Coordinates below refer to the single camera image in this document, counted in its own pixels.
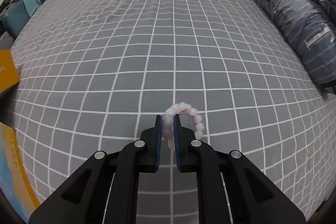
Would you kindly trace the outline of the white blue cardboard box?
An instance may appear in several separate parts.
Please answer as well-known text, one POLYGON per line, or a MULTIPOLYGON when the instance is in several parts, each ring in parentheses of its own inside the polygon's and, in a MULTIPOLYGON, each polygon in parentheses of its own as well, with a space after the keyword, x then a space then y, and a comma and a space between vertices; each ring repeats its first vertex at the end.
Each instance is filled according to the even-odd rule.
MULTIPOLYGON (((5 96, 18 83, 11 52, 1 50, 1 109, 5 96)), ((40 205, 25 173, 15 129, 5 122, 1 122, 1 205, 16 223, 27 223, 40 205)))

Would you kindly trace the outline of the blue grey rolled duvet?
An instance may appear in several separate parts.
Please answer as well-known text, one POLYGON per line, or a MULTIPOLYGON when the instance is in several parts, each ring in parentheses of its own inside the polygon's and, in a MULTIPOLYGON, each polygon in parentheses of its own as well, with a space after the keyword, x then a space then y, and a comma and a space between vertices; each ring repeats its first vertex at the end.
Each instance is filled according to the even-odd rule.
POLYGON ((301 59, 310 78, 335 93, 335 24, 317 0, 257 0, 301 59))

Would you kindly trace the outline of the teal bag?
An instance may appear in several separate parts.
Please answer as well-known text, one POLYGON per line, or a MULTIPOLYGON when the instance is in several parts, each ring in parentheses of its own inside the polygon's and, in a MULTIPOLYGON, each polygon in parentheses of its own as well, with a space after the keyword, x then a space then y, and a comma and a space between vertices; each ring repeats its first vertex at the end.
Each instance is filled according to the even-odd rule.
POLYGON ((15 40, 41 5, 41 0, 11 0, 1 13, 6 32, 15 40))

